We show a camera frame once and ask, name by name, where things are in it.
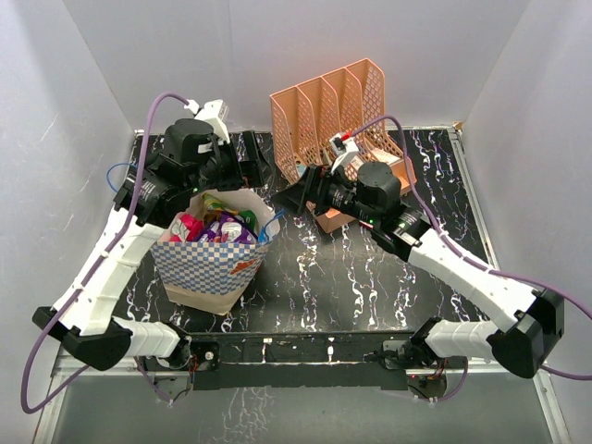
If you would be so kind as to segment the blue checkered paper bag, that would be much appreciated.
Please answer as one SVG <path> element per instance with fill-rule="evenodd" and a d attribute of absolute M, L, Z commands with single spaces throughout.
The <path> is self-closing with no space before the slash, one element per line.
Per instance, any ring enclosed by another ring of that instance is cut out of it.
<path fill-rule="evenodd" d="M 252 190 L 209 191 L 237 210 L 257 238 L 255 244 L 172 242 L 173 221 L 181 213 L 204 217 L 203 193 L 191 198 L 182 210 L 165 218 L 161 236 L 151 254 L 170 301 L 208 313 L 229 312 L 245 292 L 278 234 L 278 215 Z"/>

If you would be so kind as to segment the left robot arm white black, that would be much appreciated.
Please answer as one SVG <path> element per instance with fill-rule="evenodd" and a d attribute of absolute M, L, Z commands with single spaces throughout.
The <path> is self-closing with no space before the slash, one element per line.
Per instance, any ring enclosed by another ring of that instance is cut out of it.
<path fill-rule="evenodd" d="M 241 134 L 239 158 L 232 140 L 211 123 L 182 118 L 166 129 L 163 147 L 150 154 L 149 138 L 114 198 L 104 233 L 76 280 L 57 302 L 39 307 L 33 323 L 80 362 L 104 371 L 125 357 L 157 357 L 180 369 L 191 346 L 161 322 L 127 322 L 113 316 L 117 301 L 143 257 L 203 191 L 264 185 L 269 166 L 254 131 Z"/>

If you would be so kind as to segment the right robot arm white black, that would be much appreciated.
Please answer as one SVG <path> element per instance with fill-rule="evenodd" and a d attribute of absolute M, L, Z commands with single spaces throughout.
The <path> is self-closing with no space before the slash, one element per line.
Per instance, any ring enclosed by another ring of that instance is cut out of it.
<path fill-rule="evenodd" d="M 402 362 L 431 367 L 455 356 L 495 360 L 510 373 L 533 377 L 564 330 L 564 299 L 540 284 L 502 277 L 444 233 L 419 210 L 401 202 L 401 182 L 384 163 L 363 164 L 354 180 L 343 167 L 309 166 L 272 196 L 294 215 L 308 204 L 336 209 L 367 225 L 385 252 L 421 268 L 459 292 L 487 316 L 480 322 L 429 318 L 399 348 Z"/>

